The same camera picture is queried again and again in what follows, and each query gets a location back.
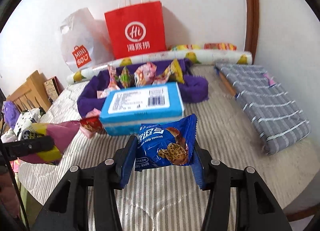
yellow lemon print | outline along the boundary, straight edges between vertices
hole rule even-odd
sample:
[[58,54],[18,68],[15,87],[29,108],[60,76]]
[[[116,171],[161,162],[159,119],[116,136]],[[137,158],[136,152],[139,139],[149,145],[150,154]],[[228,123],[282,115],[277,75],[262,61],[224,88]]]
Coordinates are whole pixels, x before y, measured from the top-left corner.
[[131,58],[130,57],[123,58],[121,63],[120,63],[120,66],[124,67],[124,66],[129,66],[129,65],[132,65]]
[[191,62],[194,63],[194,64],[201,64],[201,63],[198,61],[195,52],[188,52],[188,53],[186,53],[186,58],[190,59]]
[[81,82],[82,79],[85,79],[85,77],[81,74],[81,71],[75,72],[73,75],[73,82]]
[[238,65],[246,65],[248,63],[248,58],[245,54],[242,54],[240,56],[240,59],[238,60],[237,64]]

striped mattress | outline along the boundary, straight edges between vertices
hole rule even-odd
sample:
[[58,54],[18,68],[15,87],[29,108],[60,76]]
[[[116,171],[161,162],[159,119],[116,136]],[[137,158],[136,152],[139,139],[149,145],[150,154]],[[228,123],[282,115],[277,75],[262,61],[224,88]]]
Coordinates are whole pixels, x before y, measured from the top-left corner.
[[[185,104],[186,115],[197,115],[196,138],[200,147],[229,167],[254,167],[280,206],[285,208],[320,168],[311,141],[305,138],[273,156],[263,155],[259,148],[259,135],[233,97],[226,92],[213,67],[194,67],[193,73],[205,76],[209,82],[208,101]],[[42,117],[42,122],[80,119],[76,100],[86,84],[82,82],[67,87]],[[58,166],[23,162],[19,171],[20,181],[32,196],[44,204],[72,165],[81,168],[96,166],[124,147],[127,140],[128,136],[111,137],[98,133],[87,139],[79,131]],[[128,185],[121,191],[116,190],[115,194],[125,231],[198,231],[209,197],[208,191],[204,192],[196,185],[189,166],[132,171]],[[233,230],[235,225],[235,198],[236,192],[231,189],[228,230]],[[95,230],[92,189],[89,189],[88,201],[89,230]]]
[[262,66],[216,64],[236,90],[236,101],[263,140],[263,150],[275,154],[310,133],[303,110]]

white wall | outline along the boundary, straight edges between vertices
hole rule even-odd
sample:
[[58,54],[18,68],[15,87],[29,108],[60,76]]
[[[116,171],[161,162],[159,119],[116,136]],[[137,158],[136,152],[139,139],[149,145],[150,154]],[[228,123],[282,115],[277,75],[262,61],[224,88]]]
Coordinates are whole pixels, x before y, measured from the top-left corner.
[[[305,111],[311,122],[311,137],[319,149],[319,20],[305,0],[259,1],[260,27],[255,63],[263,65],[276,76]],[[297,208],[305,209],[312,203],[320,203],[319,186],[320,173],[288,206],[286,213],[295,212]]]
[[[244,48],[245,0],[161,0],[167,45],[230,42]],[[22,0],[0,34],[0,87],[11,94],[34,70],[57,76],[65,87],[71,71],[54,36],[60,22],[88,7],[95,19],[119,0]]]

